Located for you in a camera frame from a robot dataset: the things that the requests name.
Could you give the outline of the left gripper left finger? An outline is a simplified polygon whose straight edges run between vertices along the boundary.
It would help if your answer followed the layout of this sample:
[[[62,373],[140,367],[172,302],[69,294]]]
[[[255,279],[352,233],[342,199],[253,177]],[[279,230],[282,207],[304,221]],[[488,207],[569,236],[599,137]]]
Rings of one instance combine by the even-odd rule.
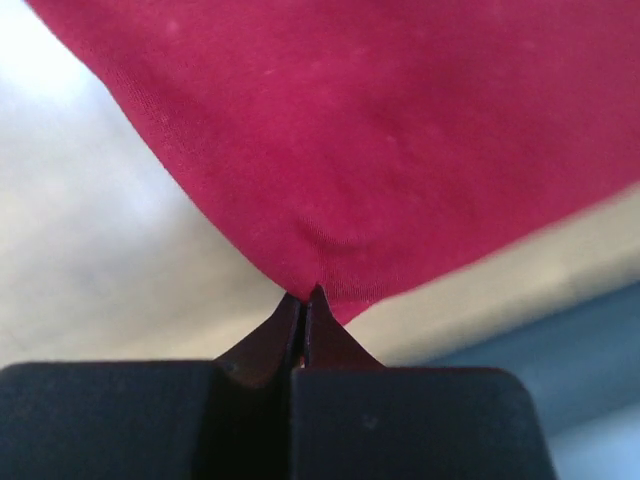
[[[302,304],[213,360],[32,362],[1,371],[5,479],[284,479]]]

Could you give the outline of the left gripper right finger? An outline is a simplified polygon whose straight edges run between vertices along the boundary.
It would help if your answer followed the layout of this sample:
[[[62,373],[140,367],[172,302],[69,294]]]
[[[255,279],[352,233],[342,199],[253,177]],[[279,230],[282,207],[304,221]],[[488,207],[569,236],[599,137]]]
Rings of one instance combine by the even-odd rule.
[[[294,479],[552,479],[532,398],[485,367],[387,367],[334,318],[321,288],[291,377]]]

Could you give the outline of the red t shirt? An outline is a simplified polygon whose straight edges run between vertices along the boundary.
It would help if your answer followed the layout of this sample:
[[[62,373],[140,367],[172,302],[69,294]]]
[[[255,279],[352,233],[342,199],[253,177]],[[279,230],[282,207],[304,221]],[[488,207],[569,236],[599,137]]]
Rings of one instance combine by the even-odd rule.
[[[203,214],[348,322],[639,179],[635,1],[35,1]]]

